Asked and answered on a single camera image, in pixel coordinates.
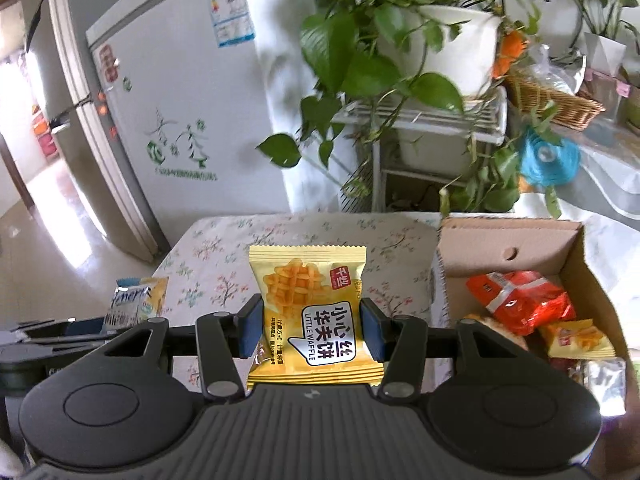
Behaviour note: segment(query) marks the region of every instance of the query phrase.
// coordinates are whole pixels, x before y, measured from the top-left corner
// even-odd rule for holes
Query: red bag
[[[517,335],[529,335],[554,321],[575,319],[567,292],[533,270],[473,276],[467,288],[504,326]]]

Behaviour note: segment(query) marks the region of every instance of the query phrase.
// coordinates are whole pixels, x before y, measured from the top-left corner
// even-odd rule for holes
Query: floral pattern
[[[443,306],[431,304],[431,260],[439,222],[439,215],[432,213],[205,218],[184,234],[154,274],[169,277],[162,314],[178,326],[193,324],[209,312],[240,310],[259,292],[248,261],[251,245],[364,245],[366,294],[390,316],[411,314],[439,326],[448,320]],[[174,374],[198,389],[197,360],[184,359]],[[236,364],[245,380],[250,363]],[[423,389],[432,389],[448,374],[448,362],[429,366]]]

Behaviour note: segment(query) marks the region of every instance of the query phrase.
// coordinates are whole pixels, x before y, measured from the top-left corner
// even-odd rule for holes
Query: small yellow snack package
[[[379,383],[360,326],[366,247],[251,246],[249,263],[264,300],[263,355],[248,384]]]
[[[593,325],[593,319],[550,323],[538,330],[549,357],[594,360],[616,356],[611,341]]]

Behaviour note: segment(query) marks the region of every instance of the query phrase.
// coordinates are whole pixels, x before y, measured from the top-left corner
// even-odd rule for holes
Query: blue round object
[[[580,167],[580,149],[562,139],[562,146],[543,140],[529,127],[520,147],[520,173],[533,186],[557,186],[571,182]]]

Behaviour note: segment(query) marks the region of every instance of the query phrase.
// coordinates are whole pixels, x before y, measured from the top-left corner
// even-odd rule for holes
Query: tiled floor
[[[0,324],[100,316],[117,278],[154,272],[155,266],[105,240],[63,161],[28,187],[37,208],[33,217],[19,202],[0,218]]]

